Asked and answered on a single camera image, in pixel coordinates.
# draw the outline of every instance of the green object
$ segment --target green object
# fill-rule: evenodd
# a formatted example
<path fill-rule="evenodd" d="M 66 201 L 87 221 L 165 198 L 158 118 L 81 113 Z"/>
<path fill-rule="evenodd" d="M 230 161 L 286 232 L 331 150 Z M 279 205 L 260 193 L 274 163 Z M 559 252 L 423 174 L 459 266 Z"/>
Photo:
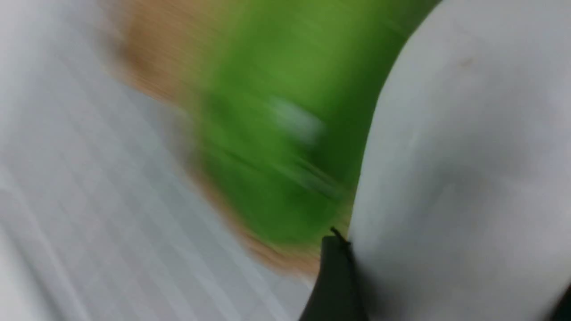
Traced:
<path fill-rule="evenodd" d="M 438 0 L 252 0 L 200 117 L 206 171 L 260 240 L 319 240 L 349 214 L 377 97 Z"/>

